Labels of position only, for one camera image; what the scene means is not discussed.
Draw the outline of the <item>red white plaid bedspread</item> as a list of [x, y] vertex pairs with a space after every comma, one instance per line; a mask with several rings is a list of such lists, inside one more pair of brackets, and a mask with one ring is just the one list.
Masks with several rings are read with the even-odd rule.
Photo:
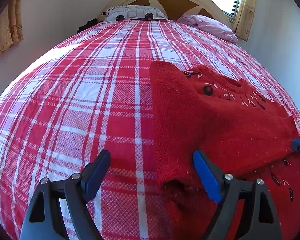
[[52, 48], [0, 96], [0, 224], [18, 239], [39, 181], [68, 178], [108, 149], [111, 168], [88, 204], [105, 239], [171, 239], [156, 188], [149, 66], [204, 64], [300, 112], [241, 47], [178, 22], [100, 23]]

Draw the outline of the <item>red knitted sweater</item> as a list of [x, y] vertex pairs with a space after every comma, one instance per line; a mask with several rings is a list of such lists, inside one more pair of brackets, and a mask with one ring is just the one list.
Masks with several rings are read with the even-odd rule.
[[154, 157], [158, 187], [172, 221], [173, 239], [199, 239], [217, 205], [194, 169], [194, 151], [237, 179], [264, 180], [283, 239], [300, 230], [300, 154], [292, 116], [244, 79], [233, 80], [199, 65], [181, 71], [151, 63]]

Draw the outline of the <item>cream arched wooden headboard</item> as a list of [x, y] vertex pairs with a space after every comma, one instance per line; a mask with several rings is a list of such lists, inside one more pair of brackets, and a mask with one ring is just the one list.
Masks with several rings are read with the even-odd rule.
[[211, 0], [112, 0], [104, 9], [121, 5], [149, 5], [158, 8], [169, 20], [178, 21], [182, 15], [204, 15], [230, 26], [226, 14]]

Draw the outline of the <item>pink pillow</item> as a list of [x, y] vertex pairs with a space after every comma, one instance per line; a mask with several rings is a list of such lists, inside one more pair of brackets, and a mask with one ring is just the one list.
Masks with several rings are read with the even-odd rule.
[[201, 31], [207, 32], [227, 42], [237, 44], [238, 39], [234, 32], [225, 24], [203, 15], [183, 15], [181, 22]]

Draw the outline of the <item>black cloth beside pillow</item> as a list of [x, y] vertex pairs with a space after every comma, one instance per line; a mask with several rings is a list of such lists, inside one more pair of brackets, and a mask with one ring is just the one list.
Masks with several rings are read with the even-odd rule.
[[94, 19], [88, 21], [85, 25], [80, 26], [79, 29], [76, 31], [76, 33], [78, 34], [78, 33], [82, 32], [82, 31], [84, 31], [86, 29], [91, 28], [92, 26], [97, 25], [97, 24], [98, 24], [98, 21], [97, 21], [96, 18], [94, 18]]

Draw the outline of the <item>white patterned pillow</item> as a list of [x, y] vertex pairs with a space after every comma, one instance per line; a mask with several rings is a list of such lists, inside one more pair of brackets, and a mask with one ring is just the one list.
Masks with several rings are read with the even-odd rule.
[[161, 10], [148, 5], [122, 5], [108, 8], [101, 13], [105, 22], [124, 20], [167, 20], [168, 18]]

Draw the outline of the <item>beige curtain left window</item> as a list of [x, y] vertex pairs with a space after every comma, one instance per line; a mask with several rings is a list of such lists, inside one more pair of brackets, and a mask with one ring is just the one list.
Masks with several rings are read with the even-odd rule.
[[0, 14], [0, 56], [23, 39], [21, 0], [10, 0]]

